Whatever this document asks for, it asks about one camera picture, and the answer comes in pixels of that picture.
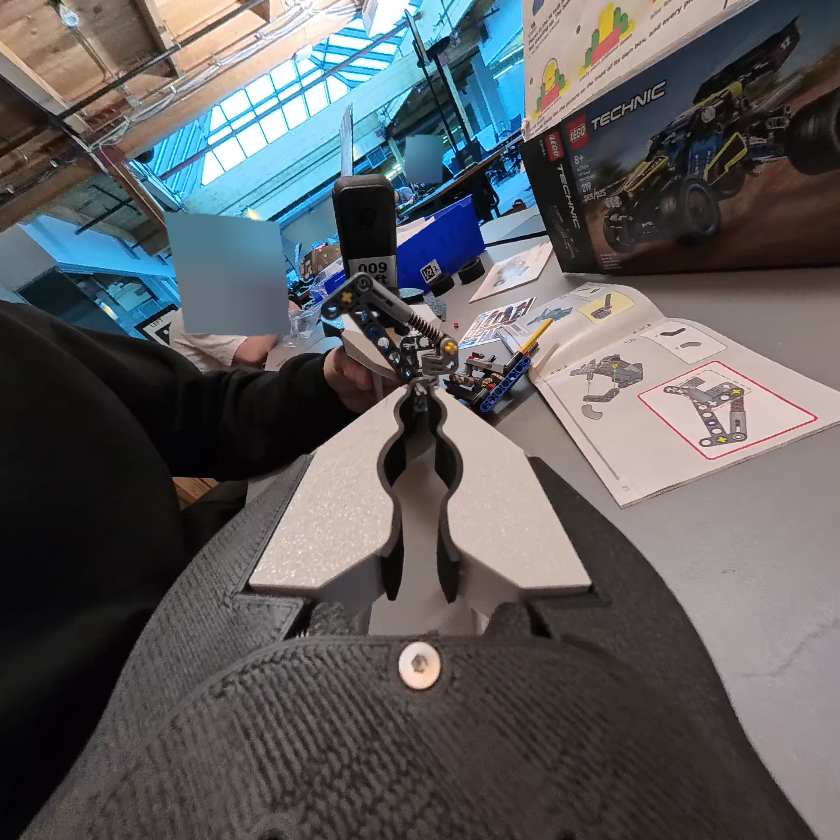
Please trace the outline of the person's left hand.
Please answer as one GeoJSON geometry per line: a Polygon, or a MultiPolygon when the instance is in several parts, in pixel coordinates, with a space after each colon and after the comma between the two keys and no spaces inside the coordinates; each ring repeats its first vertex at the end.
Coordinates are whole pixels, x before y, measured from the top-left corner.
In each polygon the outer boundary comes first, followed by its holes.
{"type": "Polygon", "coordinates": [[[342,405],[355,414],[368,411],[396,389],[393,382],[384,381],[349,357],[342,346],[326,354],[323,375],[342,405]]]}

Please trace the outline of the grey lego suspension assembly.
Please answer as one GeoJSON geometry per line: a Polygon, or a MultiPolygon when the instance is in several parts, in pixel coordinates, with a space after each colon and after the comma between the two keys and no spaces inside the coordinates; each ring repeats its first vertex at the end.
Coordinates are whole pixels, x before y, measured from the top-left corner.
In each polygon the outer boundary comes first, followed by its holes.
{"type": "Polygon", "coordinates": [[[376,344],[411,394],[416,415],[426,412],[440,377],[459,367],[456,340],[363,271],[326,297],[321,316],[340,319],[376,344]]]}

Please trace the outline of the small white leaflet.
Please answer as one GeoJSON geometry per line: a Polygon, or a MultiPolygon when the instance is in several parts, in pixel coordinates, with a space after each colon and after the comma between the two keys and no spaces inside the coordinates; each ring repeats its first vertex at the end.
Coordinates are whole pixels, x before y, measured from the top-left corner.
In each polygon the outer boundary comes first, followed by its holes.
{"type": "Polygon", "coordinates": [[[535,281],[539,278],[552,253],[551,244],[543,243],[497,262],[488,269],[485,278],[469,302],[481,301],[535,281]]]}

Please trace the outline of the blue plastic bin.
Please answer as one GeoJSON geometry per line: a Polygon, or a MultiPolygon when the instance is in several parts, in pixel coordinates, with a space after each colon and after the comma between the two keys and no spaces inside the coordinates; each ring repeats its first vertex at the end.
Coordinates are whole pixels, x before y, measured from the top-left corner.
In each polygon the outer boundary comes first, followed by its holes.
{"type": "Polygon", "coordinates": [[[444,275],[451,275],[486,250],[472,196],[397,227],[396,243],[398,286],[426,291],[429,285],[419,270],[430,260],[436,259],[444,275]]]}

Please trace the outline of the operator's black-sleeved left arm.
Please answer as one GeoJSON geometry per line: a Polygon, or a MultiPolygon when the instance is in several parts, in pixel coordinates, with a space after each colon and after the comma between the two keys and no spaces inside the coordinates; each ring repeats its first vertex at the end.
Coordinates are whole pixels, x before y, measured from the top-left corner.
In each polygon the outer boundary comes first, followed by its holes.
{"type": "Polygon", "coordinates": [[[2,303],[2,838],[58,785],[124,659],[192,552],[172,467],[60,338],[102,338],[2,303]]]}

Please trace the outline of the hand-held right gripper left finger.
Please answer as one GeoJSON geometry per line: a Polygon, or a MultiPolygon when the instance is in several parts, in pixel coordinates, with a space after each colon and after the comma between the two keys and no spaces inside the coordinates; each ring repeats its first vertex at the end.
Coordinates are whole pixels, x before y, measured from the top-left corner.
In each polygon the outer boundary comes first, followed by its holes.
{"type": "Polygon", "coordinates": [[[403,525],[393,486],[406,468],[413,399],[399,387],[319,447],[304,469],[249,588],[313,602],[394,601],[403,525]]]}

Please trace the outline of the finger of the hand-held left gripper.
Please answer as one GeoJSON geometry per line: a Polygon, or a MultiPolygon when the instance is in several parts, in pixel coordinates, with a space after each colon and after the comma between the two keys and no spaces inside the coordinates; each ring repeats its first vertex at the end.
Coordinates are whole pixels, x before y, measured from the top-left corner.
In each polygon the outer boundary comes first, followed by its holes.
{"type": "Polygon", "coordinates": [[[381,382],[383,385],[402,384],[376,344],[364,336],[359,329],[345,327],[342,330],[341,340],[349,357],[362,364],[373,375],[375,382],[381,382]]]}

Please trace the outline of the lego instruction booklet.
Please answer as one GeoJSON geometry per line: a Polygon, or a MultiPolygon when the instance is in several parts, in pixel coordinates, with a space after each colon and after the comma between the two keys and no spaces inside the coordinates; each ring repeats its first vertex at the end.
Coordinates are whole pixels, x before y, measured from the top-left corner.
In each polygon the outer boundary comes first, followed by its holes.
{"type": "Polygon", "coordinates": [[[639,290],[556,301],[529,379],[621,508],[838,425],[838,391],[639,290]]]}

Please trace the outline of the printed sorting guide sheet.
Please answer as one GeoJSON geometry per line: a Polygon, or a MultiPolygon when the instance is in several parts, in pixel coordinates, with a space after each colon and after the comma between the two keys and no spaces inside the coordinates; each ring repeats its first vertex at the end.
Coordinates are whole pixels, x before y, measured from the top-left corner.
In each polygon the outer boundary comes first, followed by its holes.
{"type": "Polygon", "coordinates": [[[523,1],[525,141],[751,1],[523,1]]]}

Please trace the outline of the black white tag sign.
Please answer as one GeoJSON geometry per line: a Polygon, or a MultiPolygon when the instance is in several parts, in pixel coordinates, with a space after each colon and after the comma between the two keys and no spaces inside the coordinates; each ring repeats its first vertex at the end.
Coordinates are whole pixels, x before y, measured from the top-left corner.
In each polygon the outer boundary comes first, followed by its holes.
{"type": "Polygon", "coordinates": [[[171,304],[155,313],[155,315],[143,320],[136,325],[136,329],[147,340],[154,341],[164,346],[170,346],[170,331],[172,321],[179,313],[180,308],[171,304]]]}

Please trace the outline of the small colourful leaflet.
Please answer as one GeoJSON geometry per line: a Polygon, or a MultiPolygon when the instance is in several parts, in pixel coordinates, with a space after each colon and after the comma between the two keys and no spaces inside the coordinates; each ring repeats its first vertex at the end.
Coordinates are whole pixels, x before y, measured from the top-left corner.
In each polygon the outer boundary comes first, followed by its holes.
{"type": "Polygon", "coordinates": [[[509,304],[506,307],[498,307],[482,312],[459,339],[459,348],[466,349],[496,340],[498,338],[499,328],[525,317],[531,309],[533,302],[534,297],[530,297],[509,304]]]}

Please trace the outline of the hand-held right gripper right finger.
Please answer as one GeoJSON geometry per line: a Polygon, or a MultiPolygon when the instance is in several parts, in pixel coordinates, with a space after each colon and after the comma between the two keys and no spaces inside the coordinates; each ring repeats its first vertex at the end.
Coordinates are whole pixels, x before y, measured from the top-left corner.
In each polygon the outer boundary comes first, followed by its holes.
{"type": "Polygon", "coordinates": [[[437,577],[448,603],[517,603],[587,592],[592,580],[527,454],[453,396],[427,404],[444,482],[437,577]]]}

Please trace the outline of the clear plastic bag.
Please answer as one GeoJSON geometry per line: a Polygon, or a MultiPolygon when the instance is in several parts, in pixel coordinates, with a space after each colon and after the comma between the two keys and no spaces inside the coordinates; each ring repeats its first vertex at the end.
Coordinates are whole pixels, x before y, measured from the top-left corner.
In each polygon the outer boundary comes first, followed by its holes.
{"type": "Polygon", "coordinates": [[[283,340],[291,348],[302,348],[310,342],[320,321],[321,307],[308,309],[294,308],[289,311],[290,330],[283,340]]]}

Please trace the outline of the lego chassis with red parts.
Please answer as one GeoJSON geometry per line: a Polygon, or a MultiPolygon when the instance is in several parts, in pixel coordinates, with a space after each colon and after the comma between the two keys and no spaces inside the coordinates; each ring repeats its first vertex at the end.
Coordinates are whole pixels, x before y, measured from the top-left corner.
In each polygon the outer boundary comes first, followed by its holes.
{"type": "Polygon", "coordinates": [[[506,362],[498,362],[495,354],[471,353],[464,370],[452,374],[450,381],[460,388],[458,399],[483,417],[491,413],[501,398],[527,373],[530,351],[518,351],[506,362]]]}

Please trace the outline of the dark lego buggy box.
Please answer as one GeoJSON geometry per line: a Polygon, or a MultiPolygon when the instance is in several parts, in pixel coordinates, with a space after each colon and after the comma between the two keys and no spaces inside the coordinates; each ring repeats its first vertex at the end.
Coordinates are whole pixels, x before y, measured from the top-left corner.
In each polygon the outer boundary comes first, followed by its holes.
{"type": "Polygon", "coordinates": [[[838,266],[838,2],[754,2],[521,147],[560,267],[838,266]]]}

